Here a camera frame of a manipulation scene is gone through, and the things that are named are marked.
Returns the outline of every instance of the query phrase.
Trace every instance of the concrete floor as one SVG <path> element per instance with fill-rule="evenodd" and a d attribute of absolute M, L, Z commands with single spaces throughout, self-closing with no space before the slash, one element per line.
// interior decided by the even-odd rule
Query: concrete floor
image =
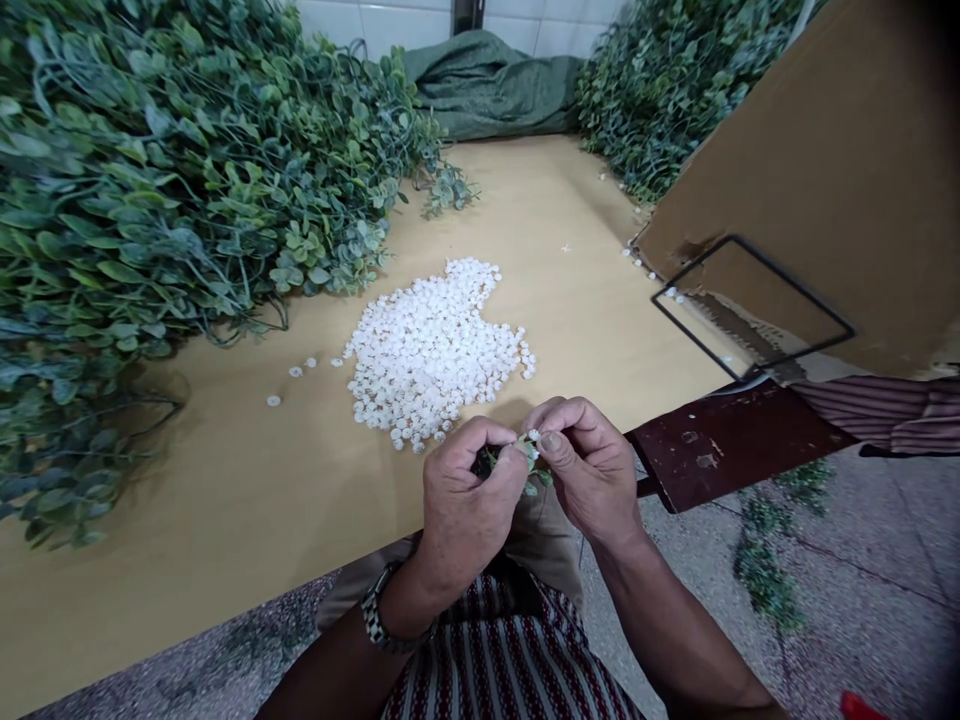
<path fill-rule="evenodd" d="M 889 718 L 936 718 L 960 653 L 960 460 L 831 459 L 823 519 L 798 515 L 778 538 L 807 626 L 783 637 L 750 609 L 732 574 L 739 504 L 682 515 L 656 498 L 644 520 L 674 571 L 794 718 L 839 718 L 852 690 Z M 581 544 L 591 648 L 651 720 L 666 717 Z M 34 713 L 32 718 L 249 718 L 313 638 L 320 578 Z"/>

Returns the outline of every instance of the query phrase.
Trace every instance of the white tile wall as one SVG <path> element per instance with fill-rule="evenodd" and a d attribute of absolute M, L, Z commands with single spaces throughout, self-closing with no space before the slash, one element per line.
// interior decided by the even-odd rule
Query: white tile wall
<path fill-rule="evenodd" d="M 453 0 L 296 0 L 304 33 L 322 33 L 337 45 L 367 41 L 367 57 L 377 60 L 390 46 L 407 50 L 436 45 L 450 37 Z"/>
<path fill-rule="evenodd" d="M 634 0 L 486 0 L 483 26 L 511 47 L 536 57 L 589 57 L 624 2 Z M 367 41 L 376 60 L 391 45 L 408 50 L 450 37 L 453 0 L 296 0 L 304 32 L 338 45 Z"/>
<path fill-rule="evenodd" d="M 483 27 L 536 57 L 585 58 L 625 2 L 633 0 L 486 0 Z"/>
<path fill-rule="evenodd" d="M 483 18 L 483 29 L 492 32 L 514 50 L 533 55 L 537 47 L 540 21 L 493 15 Z"/>

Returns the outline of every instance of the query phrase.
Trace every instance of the striped fabric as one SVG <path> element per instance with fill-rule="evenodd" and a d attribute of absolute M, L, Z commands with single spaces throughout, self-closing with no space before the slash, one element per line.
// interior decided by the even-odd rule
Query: striped fabric
<path fill-rule="evenodd" d="M 790 386 L 817 415 L 896 453 L 960 453 L 960 381 L 847 377 Z"/>
<path fill-rule="evenodd" d="M 384 718 L 643 718 L 590 653 L 573 604 L 523 574 L 526 586 L 474 581 L 407 663 Z"/>

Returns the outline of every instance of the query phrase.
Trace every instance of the wristwatch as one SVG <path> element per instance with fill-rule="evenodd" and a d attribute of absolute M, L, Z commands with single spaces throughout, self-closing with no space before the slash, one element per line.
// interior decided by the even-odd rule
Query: wristwatch
<path fill-rule="evenodd" d="M 380 619 L 380 598 L 383 596 L 383 589 L 387 586 L 393 574 L 400 569 L 401 565 L 403 565 L 403 563 L 387 563 L 387 567 L 383 569 L 380 577 L 370 586 L 370 589 L 367 590 L 366 595 L 363 596 L 363 600 L 360 602 L 360 610 L 363 613 L 363 624 L 367 628 L 367 637 L 370 638 L 370 642 L 391 655 L 407 655 L 424 643 L 432 640 L 437 632 L 437 623 L 439 620 L 438 618 L 434 619 L 429 629 L 414 640 L 402 640 L 391 637 L 390 633 L 387 632 L 387 629 L 383 626 L 383 622 Z"/>

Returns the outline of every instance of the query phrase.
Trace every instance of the forearm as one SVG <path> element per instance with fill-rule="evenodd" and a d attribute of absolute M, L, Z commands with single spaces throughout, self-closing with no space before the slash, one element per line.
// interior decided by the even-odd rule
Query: forearm
<path fill-rule="evenodd" d="M 630 648 L 671 716 L 776 707 L 642 530 L 594 553 Z"/>
<path fill-rule="evenodd" d="M 410 570 L 408 563 L 391 578 L 380 615 L 391 635 L 413 639 L 430 628 L 443 608 L 423 595 Z M 323 717 L 331 708 L 338 717 L 376 717 L 409 659 L 370 641 L 356 605 L 297 658 L 257 720 Z"/>

